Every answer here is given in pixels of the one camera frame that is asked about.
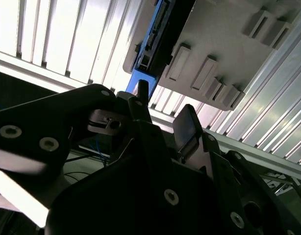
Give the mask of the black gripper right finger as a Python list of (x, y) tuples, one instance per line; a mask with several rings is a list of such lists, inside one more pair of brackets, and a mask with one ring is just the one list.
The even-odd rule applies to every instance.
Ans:
[(237, 151), (222, 152), (203, 131), (192, 105), (173, 121), (180, 162), (187, 167), (190, 233), (202, 235), (298, 235), (300, 223)]

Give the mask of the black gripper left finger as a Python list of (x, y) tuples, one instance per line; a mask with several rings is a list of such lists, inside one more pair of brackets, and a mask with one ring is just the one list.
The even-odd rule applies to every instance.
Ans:
[(92, 84), (0, 111), (0, 203), (47, 220), (55, 199), (73, 185), (62, 186), (72, 145), (102, 133), (104, 121), (117, 141), (108, 166), (140, 157), (156, 185), (172, 183), (173, 161), (150, 118), (147, 82), (124, 95)]

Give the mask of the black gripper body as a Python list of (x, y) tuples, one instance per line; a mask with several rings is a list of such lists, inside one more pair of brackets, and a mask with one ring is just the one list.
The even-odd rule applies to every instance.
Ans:
[(146, 161), (130, 156), (64, 190), (47, 217), (47, 235), (255, 235), (237, 200), (220, 202), (211, 179), (172, 163), (158, 185)]

